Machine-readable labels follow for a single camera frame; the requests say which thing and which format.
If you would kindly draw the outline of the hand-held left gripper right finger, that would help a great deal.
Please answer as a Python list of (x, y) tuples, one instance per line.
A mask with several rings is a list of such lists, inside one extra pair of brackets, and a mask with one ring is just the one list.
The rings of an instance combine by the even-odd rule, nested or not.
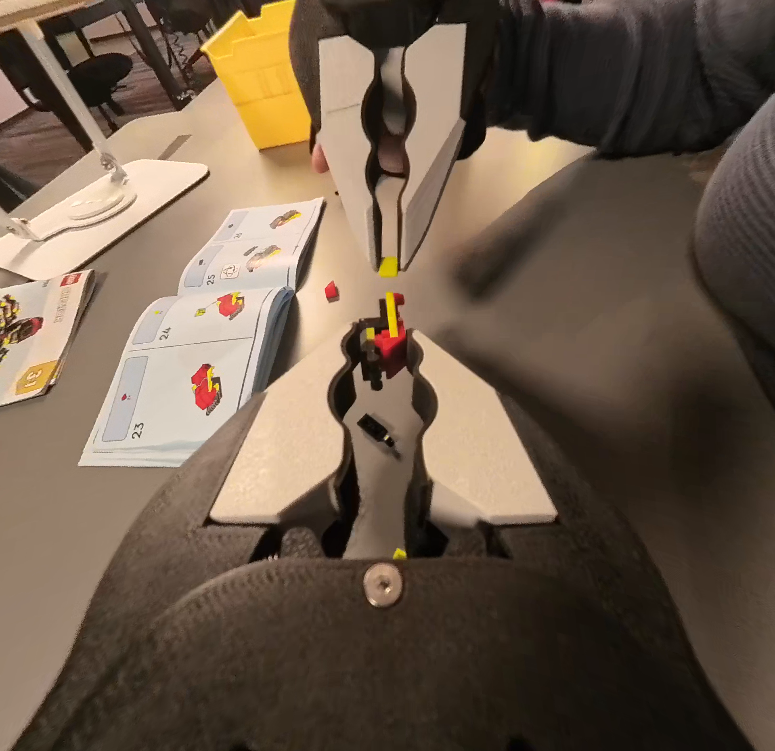
[(557, 519), (495, 388), (421, 331), (407, 336), (412, 408), (421, 419), (406, 523), (443, 533)]

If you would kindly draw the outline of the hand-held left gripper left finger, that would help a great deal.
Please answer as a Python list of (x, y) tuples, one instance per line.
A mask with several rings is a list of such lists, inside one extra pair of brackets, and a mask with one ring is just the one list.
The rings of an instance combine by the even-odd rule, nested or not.
[(209, 512), (221, 525), (352, 528), (360, 487), (350, 430), (356, 324), (338, 329), (261, 394), (259, 407)]

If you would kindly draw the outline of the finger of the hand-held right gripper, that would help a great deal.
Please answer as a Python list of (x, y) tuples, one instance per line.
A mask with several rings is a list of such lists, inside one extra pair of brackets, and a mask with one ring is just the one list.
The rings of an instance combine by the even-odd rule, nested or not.
[(401, 271), (429, 231), (460, 149), (466, 35), (465, 24), (437, 24), (404, 53), (403, 77), (414, 110), (404, 140), (408, 175), (399, 199)]
[(337, 36), (319, 41), (318, 66), (318, 141), (350, 229), (378, 271), (382, 214), (375, 190), (381, 175), (383, 86), (377, 54), (350, 36)]

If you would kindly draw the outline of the lego instruction booklet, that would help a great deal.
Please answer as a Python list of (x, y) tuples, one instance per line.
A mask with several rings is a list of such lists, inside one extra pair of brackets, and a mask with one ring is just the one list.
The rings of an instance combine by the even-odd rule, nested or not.
[(87, 270), (1, 290), (1, 406), (53, 387), (94, 282), (95, 272)]
[(136, 322), (80, 467), (179, 467), (266, 388), (324, 205), (228, 214)]

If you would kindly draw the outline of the red yellow lego body assembly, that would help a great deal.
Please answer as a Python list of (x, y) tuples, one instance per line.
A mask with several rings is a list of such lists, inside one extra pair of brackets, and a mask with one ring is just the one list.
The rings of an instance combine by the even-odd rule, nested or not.
[(404, 296), (387, 292), (379, 300), (379, 315), (357, 322), (360, 369), (362, 378), (373, 391), (383, 388), (383, 380), (391, 379), (406, 366), (407, 336), (400, 308)]

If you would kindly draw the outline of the black clip lego piece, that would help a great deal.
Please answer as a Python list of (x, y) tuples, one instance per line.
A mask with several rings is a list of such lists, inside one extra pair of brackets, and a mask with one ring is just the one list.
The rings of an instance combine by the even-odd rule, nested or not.
[(375, 446), (380, 446), (386, 453), (397, 459), (402, 457), (391, 431), (373, 415), (368, 413), (362, 415), (356, 424)]

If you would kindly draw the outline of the closed lego instruction booklet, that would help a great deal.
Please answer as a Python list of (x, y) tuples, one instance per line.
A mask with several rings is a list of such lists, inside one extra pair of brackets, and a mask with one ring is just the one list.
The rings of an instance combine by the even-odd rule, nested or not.
[(1, 406), (53, 387), (94, 282), (95, 272), (87, 270), (1, 290)]

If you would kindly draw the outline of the person's right hand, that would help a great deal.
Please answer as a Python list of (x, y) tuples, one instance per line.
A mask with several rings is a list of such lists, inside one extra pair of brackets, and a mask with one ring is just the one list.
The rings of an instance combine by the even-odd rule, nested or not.
[(405, 153), (405, 135), (384, 129), (377, 145), (377, 161), (382, 175), (406, 177), (408, 160)]

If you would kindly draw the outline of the yellow plastic bin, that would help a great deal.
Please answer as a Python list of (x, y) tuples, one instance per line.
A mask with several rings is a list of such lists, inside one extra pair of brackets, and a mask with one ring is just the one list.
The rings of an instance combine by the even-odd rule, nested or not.
[(288, 36), (295, 0), (237, 11), (202, 46), (257, 149), (306, 143), (311, 119), (298, 87)]

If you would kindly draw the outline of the black office chair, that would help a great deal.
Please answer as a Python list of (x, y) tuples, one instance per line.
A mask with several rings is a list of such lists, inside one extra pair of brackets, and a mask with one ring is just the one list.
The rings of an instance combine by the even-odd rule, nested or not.
[(132, 68), (132, 59), (128, 55), (109, 52), (85, 59), (67, 71), (83, 102), (102, 115), (111, 133), (117, 132), (119, 127), (110, 113), (124, 115), (123, 108), (114, 100), (114, 94), (131, 74)]

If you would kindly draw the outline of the person's torso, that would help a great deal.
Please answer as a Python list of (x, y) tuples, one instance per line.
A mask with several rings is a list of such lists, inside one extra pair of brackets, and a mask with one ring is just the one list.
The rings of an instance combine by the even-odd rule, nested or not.
[(698, 210), (693, 261), (768, 399), (774, 400), (774, 97), (740, 130)]

